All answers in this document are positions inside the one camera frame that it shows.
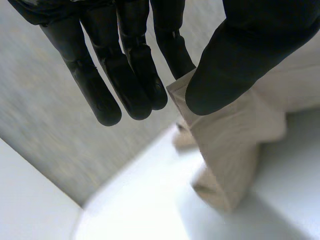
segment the beige cloth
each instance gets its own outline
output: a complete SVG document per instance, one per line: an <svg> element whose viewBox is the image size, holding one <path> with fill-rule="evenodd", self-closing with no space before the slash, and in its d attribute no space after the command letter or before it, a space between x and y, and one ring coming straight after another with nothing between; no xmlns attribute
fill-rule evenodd
<svg viewBox="0 0 320 240"><path fill-rule="evenodd" d="M207 165L193 187L211 206L228 212L237 206L254 179L259 144L285 135L286 112L320 107L320 65L312 57L294 57L236 101L206 116L192 113L185 101L195 71L167 87Z"/></svg>

